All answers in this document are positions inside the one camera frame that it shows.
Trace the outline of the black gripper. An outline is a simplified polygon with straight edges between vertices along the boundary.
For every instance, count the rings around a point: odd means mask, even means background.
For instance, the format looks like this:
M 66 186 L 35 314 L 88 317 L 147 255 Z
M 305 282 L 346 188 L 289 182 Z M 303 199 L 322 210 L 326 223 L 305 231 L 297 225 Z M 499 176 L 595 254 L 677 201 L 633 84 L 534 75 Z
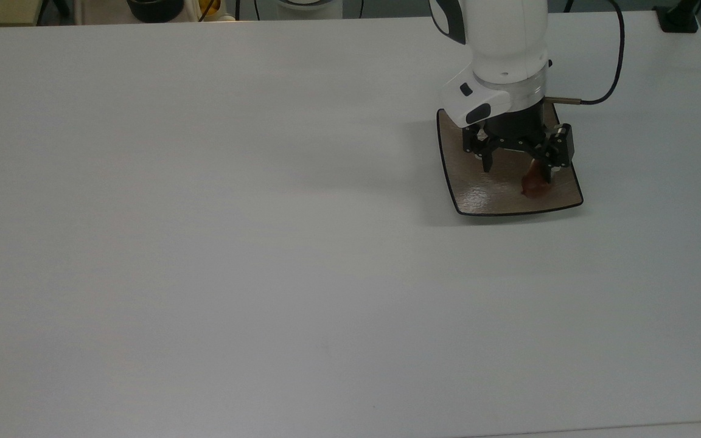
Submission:
M 535 160 L 536 175 L 542 184 L 551 184 L 555 167 L 572 165 L 573 133 L 567 123 L 546 124 L 546 111 L 550 108 L 548 103 L 538 102 L 528 109 L 462 128 L 462 149 L 479 157 L 484 173 L 492 169 L 496 150 L 526 153 Z

